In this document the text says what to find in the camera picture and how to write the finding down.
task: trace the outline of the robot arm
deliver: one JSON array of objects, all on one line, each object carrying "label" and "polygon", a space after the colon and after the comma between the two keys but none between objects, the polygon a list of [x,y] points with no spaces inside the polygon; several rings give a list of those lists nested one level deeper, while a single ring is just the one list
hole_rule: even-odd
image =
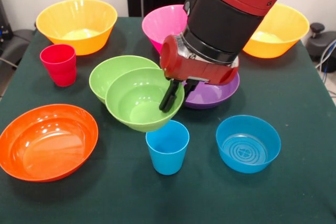
[{"label": "robot arm", "polygon": [[187,81],[186,97],[199,81],[229,83],[238,71],[237,55],[276,1],[186,0],[187,26],[168,36],[160,53],[160,66],[171,80],[160,109],[170,109],[181,81]]}]

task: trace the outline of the dark green tablecloth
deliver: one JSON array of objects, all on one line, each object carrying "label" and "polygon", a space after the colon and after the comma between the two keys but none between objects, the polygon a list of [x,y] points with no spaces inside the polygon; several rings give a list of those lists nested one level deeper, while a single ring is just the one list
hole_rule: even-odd
[{"label": "dark green tablecloth", "polygon": [[[0,171],[0,223],[336,223],[336,109],[298,43],[278,59],[240,56],[240,87],[215,109],[181,109],[190,144],[173,176],[152,167],[145,134],[115,120],[88,86],[91,70],[118,55],[155,61],[141,19],[119,18],[107,45],[78,57],[78,80],[56,87],[39,61],[50,42],[37,33],[0,102],[0,131],[37,106],[69,103],[97,120],[99,140],[83,167],[52,183]],[[236,114],[271,123],[282,149],[264,171],[246,175],[218,154],[215,131]]]}]

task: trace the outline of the bowl rim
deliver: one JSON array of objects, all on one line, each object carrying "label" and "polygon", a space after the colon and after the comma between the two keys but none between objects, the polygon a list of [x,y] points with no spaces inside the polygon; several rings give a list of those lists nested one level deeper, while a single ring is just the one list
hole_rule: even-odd
[{"label": "bowl rim", "polygon": [[105,96],[101,96],[101,95],[99,95],[98,93],[97,93],[97,91],[93,88],[93,85],[92,85],[92,78],[93,78],[93,75],[95,74],[95,72],[97,71],[97,69],[99,69],[100,67],[101,67],[101,65],[103,65],[103,64],[105,64],[105,63],[107,63],[107,62],[109,62],[109,61],[112,61],[113,59],[120,59],[120,58],[141,58],[141,59],[145,59],[146,61],[150,61],[150,62],[152,62],[152,63],[154,63],[155,65],[157,65],[154,61],[152,61],[152,60],[150,60],[150,59],[148,59],[148,58],[146,58],[146,57],[142,57],[142,56],[138,56],[138,55],[119,55],[119,56],[114,56],[114,57],[111,57],[111,58],[109,58],[109,59],[106,59],[106,60],[104,60],[104,61],[102,61],[101,63],[99,63],[98,65],[96,65],[95,67],[94,67],[94,69],[91,71],[91,73],[90,73],[90,76],[89,76],[89,85],[90,85],[90,89],[92,90],[92,92],[98,97],[98,98],[100,98],[100,99],[102,99],[102,100],[104,100],[105,101],[105,96],[106,96],[106,94],[105,94]]},{"label": "bowl rim", "polygon": [[[50,50],[50,48],[60,47],[60,46],[62,46],[62,47],[63,47],[63,46],[66,46],[66,47],[72,49],[72,51],[73,51],[73,52],[72,52],[72,56],[71,56],[69,59],[64,60],[64,61],[62,61],[62,62],[55,62],[55,63],[53,63],[53,62],[46,61],[45,59],[42,58],[42,53],[44,53],[44,52],[47,51],[47,50]],[[40,52],[40,60],[41,60],[43,63],[46,63],[46,64],[48,64],[48,65],[57,65],[57,64],[66,63],[66,62],[71,61],[71,60],[73,59],[73,57],[76,57],[76,50],[74,49],[73,46],[68,45],[68,44],[52,44],[52,45],[50,45],[50,46],[44,48],[44,49]]]},{"label": "bowl rim", "polygon": [[17,179],[21,179],[21,180],[25,180],[25,181],[29,181],[29,182],[48,182],[48,181],[54,181],[54,180],[58,180],[61,179],[63,176],[65,175],[70,175],[72,172],[74,172],[77,168],[79,168],[92,154],[93,150],[95,149],[96,145],[97,145],[97,141],[98,141],[98,135],[99,135],[99,129],[98,129],[98,125],[97,125],[97,121],[95,120],[95,118],[85,109],[79,107],[79,106],[75,106],[72,104],[65,104],[65,103],[54,103],[54,104],[48,104],[48,105],[43,105],[43,106],[39,106],[36,108],[33,108],[31,110],[28,110],[24,113],[22,113],[21,115],[19,115],[18,117],[16,117],[14,120],[12,120],[10,122],[10,124],[3,130],[3,132],[0,134],[0,139],[3,137],[3,135],[6,133],[7,129],[9,127],[11,127],[19,118],[22,118],[23,116],[26,116],[27,114],[32,113],[33,111],[36,110],[41,110],[44,108],[48,108],[48,107],[52,107],[52,106],[66,106],[68,108],[73,108],[73,109],[80,109],[82,111],[84,111],[94,122],[94,131],[96,132],[96,134],[93,136],[93,147],[92,149],[88,152],[88,155],[86,157],[83,158],[83,160],[77,164],[75,167],[66,170],[65,172],[62,172],[61,174],[57,175],[57,176],[51,176],[51,177],[46,177],[46,178],[27,178],[27,177],[22,177],[22,176],[17,176],[15,174],[12,174],[10,172],[8,172],[0,163],[0,167],[2,168],[3,171],[5,171],[7,174],[11,175],[14,178]]},{"label": "bowl rim", "polygon": [[251,40],[251,41],[255,41],[255,42],[259,42],[259,43],[265,43],[265,44],[279,44],[279,45],[281,45],[281,44],[286,44],[286,43],[290,43],[290,42],[296,42],[296,41],[299,41],[299,40],[302,39],[305,35],[307,35],[307,33],[309,32],[309,29],[310,29],[310,24],[309,24],[308,19],[306,18],[306,16],[305,16],[303,13],[301,13],[300,11],[294,9],[293,7],[291,7],[291,6],[289,6],[289,5],[285,5],[285,4],[277,3],[277,2],[276,2],[273,6],[276,6],[276,5],[277,5],[277,6],[281,6],[281,7],[286,7],[286,8],[288,8],[288,9],[294,11],[295,13],[299,14],[299,16],[301,16],[301,17],[305,20],[305,22],[306,22],[306,24],[307,24],[307,28],[306,28],[306,31],[304,32],[304,34],[302,34],[302,36],[296,37],[296,38],[294,38],[294,39],[284,40],[284,41],[281,41],[281,42],[265,42],[265,41],[258,40],[258,39],[252,39],[252,37],[250,37],[249,40]]},{"label": "bowl rim", "polygon": [[[104,31],[102,31],[102,32],[98,33],[97,35],[94,35],[94,36],[92,36],[92,37],[90,37],[90,38],[83,38],[83,39],[61,39],[61,38],[59,38],[59,37],[55,37],[55,36],[48,35],[48,34],[46,34],[45,32],[43,32],[43,31],[40,29],[39,19],[40,19],[41,15],[42,15],[44,12],[46,12],[47,10],[49,10],[49,9],[51,9],[51,8],[57,6],[57,5],[60,5],[60,4],[66,3],[66,2],[74,2],[74,1],[93,1],[93,2],[98,2],[98,3],[105,4],[105,5],[109,6],[109,7],[111,7],[112,11],[115,13],[115,19],[112,21],[112,24],[111,24],[110,26],[108,26],[108,28],[106,28]],[[118,19],[118,12],[117,12],[117,10],[116,10],[112,5],[110,5],[109,3],[105,2],[105,1],[102,1],[102,0],[63,0],[63,1],[59,1],[59,2],[57,2],[57,3],[54,3],[54,4],[49,5],[48,7],[44,8],[44,9],[37,15],[37,18],[36,18],[36,20],[35,20],[35,24],[36,24],[36,28],[37,28],[37,30],[38,30],[40,33],[42,33],[44,36],[48,37],[48,38],[52,38],[52,39],[56,39],[56,40],[64,40],[64,41],[78,41],[78,40],[84,40],[84,39],[95,38],[95,37],[97,37],[97,36],[100,36],[101,34],[106,33],[109,29],[111,29],[111,28],[115,25],[117,19]]]},{"label": "bowl rim", "polygon": [[147,125],[151,125],[151,124],[156,124],[156,123],[159,123],[159,122],[163,122],[163,121],[165,121],[165,120],[167,120],[167,119],[172,118],[171,115],[175,115],[175,114],[178,112],[178,110],[180,109],[180,107],[182,106],[183,102],[184,102],[184,96],[185,96],[185,94],[184,94],[184,88],[182,87],[182,84],[180,83],[180,85],[179,85],[179,89],[182,89],[182,101],[181,101],[181,103],[176,107],[176,109],[175,109],[174,111],[172,111],[172,112],[169,113],[169,114],[167,113],[167,116],[165,116],[164,118],[161,118],[161,119],[159,119],[159,120],[156,120],[156,121],[153,121],[153,122],[150,122],[150,123],[133,123],[133,122],[125,121],[124,119],[121,119],[120,117],[116,116],[116,115],[111,111],[111,109],[109,108],[108,103],[107,103],[107,99],[106,99],[106,98],[107,98],[107,95],[108,95],[108,93],[109,93],[109,91],[111,90],[111,87],[112,87],[113,84],[114,84],[119,78],[121,78],[122,76],[125,76],[126,74],[130,74],[130,73],[132,73],[132,72],[134,72],[134,71],[139,71],[139,70],[144,70],[144,69],[154,69],[155,71],[158,70],[158,71],[161,71],[161,72],[162,72],[162,69],[160,69],[160,68],[138,68],[138,69],[131,70],[131,71],[127,72],[127,73],[122,74],[122,75],[119,76],[118,78],[116,78],[116,79],[111,83],[109,89],[108,89],[107,92],[106,92],[106,96],[105,96],[105,104],[106,104],[106,108],[107,108],[107,110],[111,113],[111,115],[113,115],[114,118],[116,118],[118,121],[122,122],[123,124],[125,124],[125,125],[127,125],[127,126],[128,126],[128,125],[132,125],[132,126],[147,126]]},{"label": "bowl rim", "polygon": [[229,120],[231,120],[231,119],[233,119],[233,118],[253,118],[253,119],[258,120],[259,122],[263,122],[263,123],[267,124],[267,126],[269,126],[269,127],[275,132],[275,134],[276,134],[276,140],[277,140],[278,143],[279,143],[279,150],[276,152],[275,156],[274,156],[272,159],[270,159],[269,161],[264,162],[264,163],[262,163],[262,164],[246,164],[246,163],[240,162],[240,161],[238,161],[238,160],[235,160],[235,159],[233,159],[232,157],[230,157],[229,155],[226,155],[226,154],[224,153],[225,156],[228,157],[229,159],[231,159],[231,160],[237,162],[237,163],[240,163],[240,164],[243,164],[243,165],[246,165],[246,166],[262,166],[262,165],[268,165],[268,164],[270,164],[271,162],[273,162],[273,161],[277,158],[277,156],[279,155],[279,153],[280,153],[280,151],[281,151],[281,138],[280,138],[280,136],[279,136],[279,133],[277,132],[277,130],[276,130],[270,123],[266,122],[264,119],[261,119],[261,118],[259,118],[259,117],[257,117],[257,116],[254,116],[254,115],[244,115],[244,114],[242,114],[242,115],[233,115],[233,116],[229,116],[228,118],[226,118],[225,120],[223,120],[223,121],[219,124],[219,126],[217,127],[217,129],[216,129],[216,143],[217,143],[217,146],[219,147],[219,143],[218,143],[218,130],[219,130],[219,127],[220,127],[222,124],[224,124],[225,122],[227,122],[227,121],[229,121]]},{"label": "bowl rim", "polygon": [[[213,104],[221,103],[221,102],[223,102],[223,101],[229,99],[231,96],[233,96],[233,95],[236,93],[236,91],[238,90],[239,85],[240,85],[240,75],[239,75],[238,72],[237,72],[236,76],[237,76],[237,78],[238,78],[238,84],[237,84],[237,86],[235,87],[234,91],[233,91],[230,95],[227,95],[227,96],[225,96],[224,98],[221,98],[221,99],[219,99],[219,100],[216,101],[216,102],[207,102],[207,103],[188,102],[188,98],[187,98],[187,99],[185,100],[185,103],[186,103],[186,104],[192,104],[192,105],[204,105],[204,106],[207,106],[207,105],[213,105]],[[211,84],[209,84],[209,85],[210,85],[210,86],[219,86],[219,87],[226,86],[226,85],[211,85]]]},{"label": "bowl rim", "polygon": [[182,4],[175,4],[175,5],[165,5],[165,6],[161,6],[161,7],[157,8],[157,9],[152,10],[151,12],[147,13],[146,16],[144,16],[144,18],[142,19],[141,28],[142,28],[142,31],[145,33],[145,35],[146,35],[150,40],[152,40],[152,41],[154,41],[154,42],[156,42],[156,43],[159,43],[159,44],[163,44],[163,41],[157,41],[157,40],[155,40],[155,39],[150,38],[150,36],[148,35],[147,30],[144,29],[144,23],[147,21],[147,19],[149,19],[149,17],[150,17],[153,13],[157,12],[158,10],[161,10],[161,9],[167,9],[167,8],[174,7],[174,6],[176,6],[176,7],[178,7],[178,8],[181,7],[181,8],[183,9],[183,6],[184,6],[184,5],[182,5]]}]

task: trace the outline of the green bowl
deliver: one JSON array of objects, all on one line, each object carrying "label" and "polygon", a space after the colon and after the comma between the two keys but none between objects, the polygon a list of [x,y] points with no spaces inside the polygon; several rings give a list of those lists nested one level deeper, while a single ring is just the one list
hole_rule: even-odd
[{"label": "green bowl", "polygon": [[161,69],[127,72],[111,84],[105,98],[106,107],[118,121],[134,130],[156,131],[177,113],[184,100],[180,84],[172,108],[166,113],[159,109],[169,84]]},{"label": "green bowl", "polygon": [[106,92],[119,76],[139,68],[160,68],[155,62],[134,55],[123,55],[105,60],[90,74],[89,85],[98,99],[105,103]]}]

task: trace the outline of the yellow bowl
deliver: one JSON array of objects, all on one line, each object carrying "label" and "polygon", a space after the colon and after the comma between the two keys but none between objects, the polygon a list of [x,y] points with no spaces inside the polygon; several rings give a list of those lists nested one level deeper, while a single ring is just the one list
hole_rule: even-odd
[{"label": "yellow bowl", "polygon": [[299,11],[276,3],[244,47],[258,58],[283,55],[309,31],[309,22]]},{"label": "yellow bowl", "polygon": [[116,9],[103,1],[66,0],[44,9],[36,27],[52,43],[68,44],[76,55],[88,55],[106,44],[117,16]]}]

